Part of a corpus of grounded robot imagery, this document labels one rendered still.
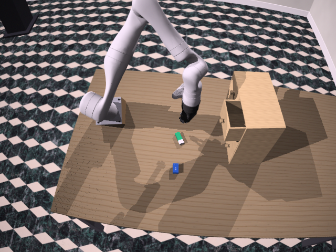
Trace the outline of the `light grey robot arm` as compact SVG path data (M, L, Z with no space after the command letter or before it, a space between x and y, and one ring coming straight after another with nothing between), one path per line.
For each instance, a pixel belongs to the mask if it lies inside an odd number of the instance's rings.
M208 72L207 63L190 49L168 20L157 0L133 0L126 22L116 35L104 58L106 76L104 97L92 91L86 93L79 106L82 114L98 122L109 121L116 117L118 109L112 100L147 22L155 29L177 62L186 60L190 63L182 74L184 94L191 99L201 95L202 83L199 80Z

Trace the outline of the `green and white eraser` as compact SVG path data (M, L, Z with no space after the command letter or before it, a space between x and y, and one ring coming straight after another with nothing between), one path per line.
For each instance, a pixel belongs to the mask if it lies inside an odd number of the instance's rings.
M175 136L176 136L176 138L177 138L177 140L179 142L179 145L184 144L184 141L183 141L183 139L181 137L180 132L175 133Z

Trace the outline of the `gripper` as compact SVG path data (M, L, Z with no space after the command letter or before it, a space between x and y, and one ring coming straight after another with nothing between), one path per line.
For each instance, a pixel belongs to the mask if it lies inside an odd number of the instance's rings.
M198 98L191 99L184 94L184 83L181 84L177 90L172 93L173 99L182 98L182 112L180 113L180 121L190 122L195 115L197 114L200 102L201 102L201 95Z

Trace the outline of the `blue nine-volt battery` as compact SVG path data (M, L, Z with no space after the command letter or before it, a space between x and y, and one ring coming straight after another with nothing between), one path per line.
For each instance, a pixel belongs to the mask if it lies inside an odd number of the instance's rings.
M179 172L179 164L173 163L173 174L178 174Z

